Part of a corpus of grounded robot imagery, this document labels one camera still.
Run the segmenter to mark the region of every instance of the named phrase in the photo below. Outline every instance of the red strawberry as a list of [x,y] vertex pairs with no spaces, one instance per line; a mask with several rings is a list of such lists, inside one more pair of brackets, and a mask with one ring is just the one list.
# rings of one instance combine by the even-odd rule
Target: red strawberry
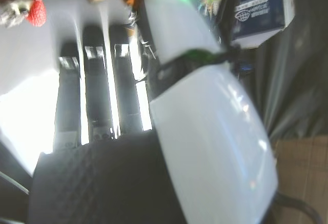
[[46,22],[46,7],[41,0],[34,1],[26,19],[35,27],[41,27]]

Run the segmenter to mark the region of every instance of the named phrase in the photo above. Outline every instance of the black textured surface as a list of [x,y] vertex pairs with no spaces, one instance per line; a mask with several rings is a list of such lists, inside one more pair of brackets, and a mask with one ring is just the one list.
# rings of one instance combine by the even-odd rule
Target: black textured surface
[[42,155],[28,224],[186,223],[154,131]]

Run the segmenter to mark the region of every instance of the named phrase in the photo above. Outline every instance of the white surface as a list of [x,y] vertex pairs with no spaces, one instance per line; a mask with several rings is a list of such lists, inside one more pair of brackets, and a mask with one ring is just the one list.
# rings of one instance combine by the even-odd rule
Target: white surface
[[[56,62],[61,44],[76,40],[83,63],[83,27],[88,23],[100,25],[110,63],[110,87],[115,89],[108,25],[126,23],[129,16],[121,0],[106,0],[98,5],[86,0],[45,0],[45,4],[48,19],[43,27],[34,28],[24,22],[18,27],[0,28],[0,139],[30,174],[40,152],[50,152],[52,148],[58,92]],[[83,75],[81,89],[85,93]],[[113,120],[118,127],[115,91],[111,90],[110,95]],[[87,124],[86,119],[84,113],[82,125]],[[87,142],[87,134],[82,134],[82,140]]]
[[235,77],[203,67],[150,106],[188,224],[260,223],[277,175],[264,127]]
[[182,0],[145,0],[157,55],[166,64],[189,50],[223,51],[201,15]]

